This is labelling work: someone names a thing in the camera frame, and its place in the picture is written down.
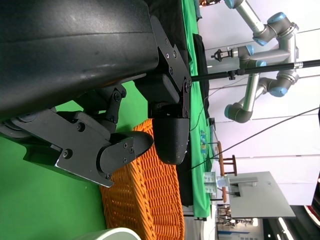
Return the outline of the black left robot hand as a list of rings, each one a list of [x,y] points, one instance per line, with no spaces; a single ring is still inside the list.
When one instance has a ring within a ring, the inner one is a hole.
[[[151,147],[179,165],[191,86],[142,0],[0,3],[0,135],[28,162],[107,188]]]

